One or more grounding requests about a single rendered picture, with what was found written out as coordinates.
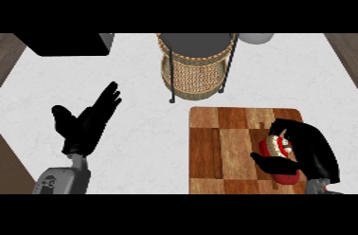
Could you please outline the black appliance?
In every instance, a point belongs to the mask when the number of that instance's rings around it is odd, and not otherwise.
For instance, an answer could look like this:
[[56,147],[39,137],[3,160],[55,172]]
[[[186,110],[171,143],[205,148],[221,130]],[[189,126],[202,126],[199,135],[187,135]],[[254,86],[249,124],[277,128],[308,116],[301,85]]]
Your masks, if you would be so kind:
[[108,56],[114,33],[16,33],[16,38],[43,57]]

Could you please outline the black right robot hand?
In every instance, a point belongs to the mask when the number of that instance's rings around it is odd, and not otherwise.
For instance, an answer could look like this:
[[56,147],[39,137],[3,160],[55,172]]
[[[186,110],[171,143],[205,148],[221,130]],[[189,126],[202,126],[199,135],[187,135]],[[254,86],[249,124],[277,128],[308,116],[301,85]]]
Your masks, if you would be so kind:
[[338,159],[318,128],[296,120],[277,118],[268,133],[276,136],[285,133],[285,139],[290,142],[295,161],[283,157],[264,157],[258,153],[251,153],[262,171],[270,174],[296,174],[296,171],[301,170],[308,179],[329,178],[332,184],[339,183]]

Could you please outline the wicker tiered basket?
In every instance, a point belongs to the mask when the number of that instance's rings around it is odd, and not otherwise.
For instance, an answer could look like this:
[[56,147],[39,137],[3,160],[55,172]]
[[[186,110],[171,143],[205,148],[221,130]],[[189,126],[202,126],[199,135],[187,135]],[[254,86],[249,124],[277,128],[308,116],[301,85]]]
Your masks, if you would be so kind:
[[161,76],[176,97],[208,99],[223,93],[234,57],[237,33],[158,33]]

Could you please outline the wooden checkered cutting board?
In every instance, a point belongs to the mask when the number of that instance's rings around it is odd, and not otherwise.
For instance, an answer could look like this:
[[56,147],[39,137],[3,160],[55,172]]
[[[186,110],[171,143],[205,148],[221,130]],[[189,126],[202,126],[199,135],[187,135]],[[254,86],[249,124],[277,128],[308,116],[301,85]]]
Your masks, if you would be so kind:
[[189,114],[189,193],[304,194],[304,173],[293,185],[262,172],[251,152],[276,118],[301,121],[296,109],[192,107]]

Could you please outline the pale grey round object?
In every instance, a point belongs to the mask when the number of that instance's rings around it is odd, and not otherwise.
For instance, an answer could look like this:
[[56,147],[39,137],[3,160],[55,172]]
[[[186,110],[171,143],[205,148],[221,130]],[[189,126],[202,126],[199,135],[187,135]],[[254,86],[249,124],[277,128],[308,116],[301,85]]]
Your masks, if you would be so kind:
[[273,36],[273,33],[240,33],[239,40],[248,44],[261,45],[271,40]]

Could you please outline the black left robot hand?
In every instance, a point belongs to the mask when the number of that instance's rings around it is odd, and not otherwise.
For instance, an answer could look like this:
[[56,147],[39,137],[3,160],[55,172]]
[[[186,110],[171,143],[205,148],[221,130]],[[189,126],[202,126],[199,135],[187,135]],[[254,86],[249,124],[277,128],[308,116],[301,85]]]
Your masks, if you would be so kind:
[[52,107],[55,130],[65,138],[62,150],[65,155],[80,154],[87,157],[93,153],[108,121],[121,102],[121,91],[118,84],[112,81],[102,91],[95,105],[84,109],[78,117],[72,115],[65,106]]

